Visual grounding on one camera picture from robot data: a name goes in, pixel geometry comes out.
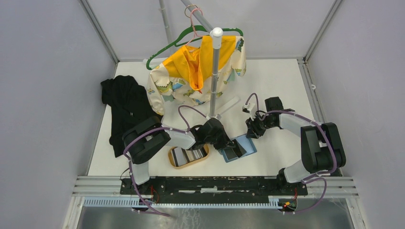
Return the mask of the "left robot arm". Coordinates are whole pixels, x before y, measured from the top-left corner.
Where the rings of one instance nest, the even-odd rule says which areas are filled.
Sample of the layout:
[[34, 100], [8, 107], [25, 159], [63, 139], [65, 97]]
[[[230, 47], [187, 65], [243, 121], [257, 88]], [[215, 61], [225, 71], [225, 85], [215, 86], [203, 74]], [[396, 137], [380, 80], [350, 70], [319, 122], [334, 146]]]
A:
[[125, 147], [123, 155], [129, 160], [131, 187], [141, 195], [150, 188], [148, 161], [163, 147], [197, 150], [205, 145], [213, 145], [217, 151], [236, 147], [216, 118], [208, 119], [203, 125], [182, 130], [166, 126], [153, 116], [126, 131], [122, 140]]

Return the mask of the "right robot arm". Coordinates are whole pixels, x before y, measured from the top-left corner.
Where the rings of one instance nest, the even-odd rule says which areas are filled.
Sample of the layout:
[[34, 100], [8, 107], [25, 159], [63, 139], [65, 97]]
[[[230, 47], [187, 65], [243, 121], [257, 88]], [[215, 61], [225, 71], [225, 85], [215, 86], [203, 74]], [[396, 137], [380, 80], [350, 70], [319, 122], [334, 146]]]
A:
[[346, 155], [338, 127], [334, 123], [319, 123], [306, 118], [293, 109], [285, 109], [279, 97], [265, 100], [266, 111], [256, 103], [246, 101], [242, 111], [249, 114], [246, 120], [247, 137], [258, 139], [266, 130], [278, 127], [300, 138], [301, 158], [291, 166], [280, 169], [276, 189], [287, 195], [295, 183], [308, 183], [314, 177], [331, 174], [346, 164]]

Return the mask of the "yellow box of cards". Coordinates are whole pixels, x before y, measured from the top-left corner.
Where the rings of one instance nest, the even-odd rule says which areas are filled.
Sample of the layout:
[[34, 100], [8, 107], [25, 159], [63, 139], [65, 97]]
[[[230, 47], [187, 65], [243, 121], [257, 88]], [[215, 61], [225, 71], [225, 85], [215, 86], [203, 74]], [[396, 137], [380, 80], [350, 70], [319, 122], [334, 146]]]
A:
[[210, 154], [208, 145], [201, 149], [186, 150], [179, 147], [172, 147], [168, 151], [168, 159], [172, 167], [182, 169], [205, 160]]

